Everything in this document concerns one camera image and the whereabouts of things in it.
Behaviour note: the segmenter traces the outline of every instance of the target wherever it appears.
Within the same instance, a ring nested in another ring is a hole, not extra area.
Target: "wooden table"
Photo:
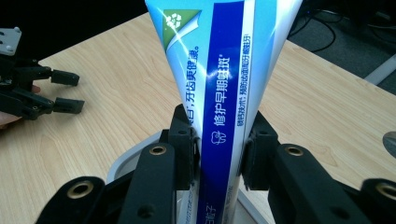
[[[37,82],[41,95],[86,104],[78,115],[53,113],[0,132],[0,223],[34,223],[73,178],[106,179],[123,152],[169,127],[181,103],[148,14],[40,64],[80,75],[77,87]],[[281,143],[310,149],[333,178],[354,188],[370,177],[396,181],[396,160],[382,145],[396,131],[396,96],[336,65],[287,41],[260,111]]]

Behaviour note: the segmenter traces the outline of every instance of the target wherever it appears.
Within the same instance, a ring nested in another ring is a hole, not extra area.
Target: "human hand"
[[[40,88],[34,85],[34,86],[32,86],[32,92],[39,93]],[[20,117],[0,111],[0,130],[5,129],[9,123],[14,122],[18,119],[20,119]]]

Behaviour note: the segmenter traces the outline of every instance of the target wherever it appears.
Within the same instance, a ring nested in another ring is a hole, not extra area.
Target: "dark blue stripe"
[[[205,86],[204,131],[202,136],[200,199],[197,223],[220,223],[233,152],[244,2],[214,5]],[[229,58],[226,91],[217,90],[219,58]],[[216,94],[223,94],[225,125],[215,124]],[[212,143],[212,133],[224,133],[225,142]]]

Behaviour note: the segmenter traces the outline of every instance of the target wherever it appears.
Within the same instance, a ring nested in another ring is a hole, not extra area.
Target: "blue and white tube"
[[[178,223],[232,223],[245,142],[302,0],[146,0],[198,137]]]

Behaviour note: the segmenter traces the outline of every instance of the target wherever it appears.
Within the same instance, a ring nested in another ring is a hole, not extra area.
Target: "dark floor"
[[[41,60],[145,12],[144,0],[6,0],[0,27],[19,26],[18,55]],[[395,12],[394,0],[304,0],[289,40],[365,78],[396,53]],[[396,94],[396,72],[378,86]]]

